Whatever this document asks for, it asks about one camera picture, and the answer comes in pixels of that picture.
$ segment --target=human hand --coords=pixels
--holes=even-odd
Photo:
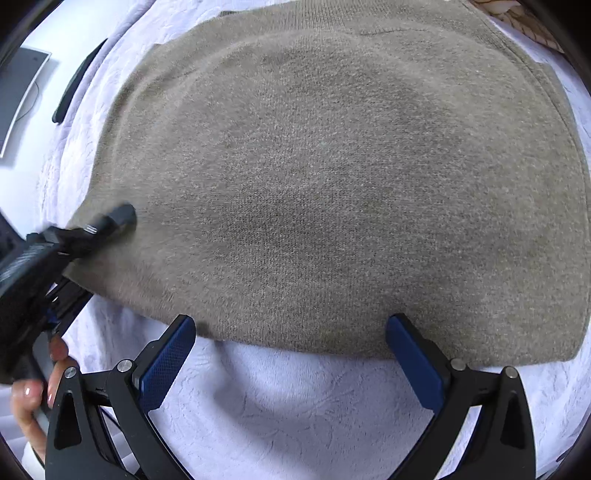
[[[68,356],[68,346],[60,337],[51,339],[49,353],[51,359],[56,362],[47,383],[47,404],[51,408],[64,371],[68,367],[78,367],[78,363]],[[42,395],[43,383],[40,380],[19,380],[14,382],[10,398],[10,409],[23,435],[37,452],[41,461],[45,463],[47,437],[33,416],[35,410],[41,405]]]

